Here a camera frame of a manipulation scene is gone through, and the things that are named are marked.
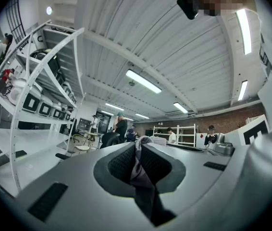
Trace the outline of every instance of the person in green cap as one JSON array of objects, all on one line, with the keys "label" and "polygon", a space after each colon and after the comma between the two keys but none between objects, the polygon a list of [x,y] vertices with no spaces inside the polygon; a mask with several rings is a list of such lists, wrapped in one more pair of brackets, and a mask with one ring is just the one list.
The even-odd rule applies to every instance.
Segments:
[{"label": "person in green cap", "polygon": [[127,130],[127,121],[125,119],[125,115],[123,112],[119,112],[117,114],[117,117],[115,119],[115,122],[113,124],[113,130],[115,130],[116,133],[119,133],[119,139],[120,143],[124,143],[125,140],[125,133]]}]

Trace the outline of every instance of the black hair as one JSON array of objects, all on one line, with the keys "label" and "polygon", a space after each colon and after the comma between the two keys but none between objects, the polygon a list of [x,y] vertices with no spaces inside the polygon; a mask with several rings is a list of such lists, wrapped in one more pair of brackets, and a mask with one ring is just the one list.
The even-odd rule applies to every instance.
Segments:
[{"label": "black hair", "polygon": [[13,41],[13,36],[12,36],[11,34],[8,34],[8,35],[6,36],[6,39],[8,40],[8,44],[7,44],[7,46],[6,46],[5,53],[2,55],[2,59],[4,59],[4,58],[6,57],[6,54],[7,54],[7,52],[8,52],[8,49],[9,49],[9,47],[10,47],[12,41]]}]

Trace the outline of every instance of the round light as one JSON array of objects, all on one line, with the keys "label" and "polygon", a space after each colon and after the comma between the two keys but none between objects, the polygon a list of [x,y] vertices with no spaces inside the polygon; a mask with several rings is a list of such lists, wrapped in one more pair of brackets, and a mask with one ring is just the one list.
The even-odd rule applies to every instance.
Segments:
[{"label": "round light", "polygon": [[52,12],[53,12],[53,9],[52,9],[50,6],[47,7],[46,13],[47,13],[48,15],[50,15]]}]

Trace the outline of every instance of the fluorescent light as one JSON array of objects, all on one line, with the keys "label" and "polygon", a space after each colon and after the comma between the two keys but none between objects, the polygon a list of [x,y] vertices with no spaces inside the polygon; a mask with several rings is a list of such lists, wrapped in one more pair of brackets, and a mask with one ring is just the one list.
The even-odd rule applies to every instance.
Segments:
[{"label": "fluorescent light", "polygon": [[238,21],[240,23],[241,32],[243,35],[244,53],[245,55],[251,53],[251,37],[248,19],[245,10],[239,10],[236,12]]},{"label": "fluorescent light", "polygon": [[126,72],[126,76],[132,78],[133,80],[137,81],[138,83],[144,85],[145,87],[149,88],[150,90],[154,91],[155,93],[160,93],[161,89],[157,86],[153,85],[151,82],[147,81],[145,78],[141,77],[139,74],[136,74],[132,70],[128,70]]},{"label": "fluorescent light", "polygon": [[136,114],[136,116],[140,116],[140,117],[145,118],[145,119],[150,119],[149,117],[146,117],[146,116],[140,115],[140,114]]},{"label": "fluorescent light", "polygon": [[106,112],[106,111],[102,111],[102,110],[101,110],[101,112],[102,112],[102,113],[105,113],[105,114],[108,114],[108,115],[111,115],[111,116],[113,116],[113,115],[114,115],[114,114],[112,114],[112,113],[108,113],[108,112]]},{"label": "fluorescent light", "polygon": [[121,109],[121,108],[119,108],[119,107],[117,107],[117,106],[114,106],[114,105],[112,105],[112,104],[109,104],[109,103],[106,103],[106,105],[107,105],[107,106],[110,106],[110,107],[113,107],[113,108],[115,108],[115,109],[118,109],[118,110],[124,110],[124,109]]},{"label": "fluorescent light", "polygon": [[247,83],[248,83],[247,80],[242,82],[241,92],[240,92],[240,95],[238,96],[238,101],[241,101],[243,99],[246,88],[247,88]]},{"label": "fluorescent light", "polygon": [[50,15],[53,12],[53,9],[49,6],[46,8],[46,13]]},{"label": "fluorescent light", "polygon": [[187,114],[188,111],[179,103],[174,103],[174,106],[181,110],[184,114]]}]

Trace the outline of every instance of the brick wall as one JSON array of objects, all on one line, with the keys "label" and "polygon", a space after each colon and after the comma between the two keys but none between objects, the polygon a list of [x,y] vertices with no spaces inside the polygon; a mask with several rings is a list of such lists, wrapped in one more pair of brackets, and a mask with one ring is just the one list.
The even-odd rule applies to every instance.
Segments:
[{"label": "brick wall", "polygon": [[[180,125],[182,127],[193,126],[194,123],[198,126],[199,133],[206,133],[209,125],[215,126],[216,133],[228,133],[233,130],[236,130],[246,124],[246,119],[265,115],[265,109],[261,103],[239,109],[230,112],[226,112],[220,115],[211,115],[205,117],[197,117],[191,119],[183,119],[183,120],[174,120],[174,121],[164,121],[163,127],[176,127]],[[148,123],[138,123],[136,125],[136,132],[140,135],[145,135],[146,129],[153,129],[153,126],[157,126],[157,122],[148,122]],[[190,142],[191,138],[185,137],[185,142]]]}]

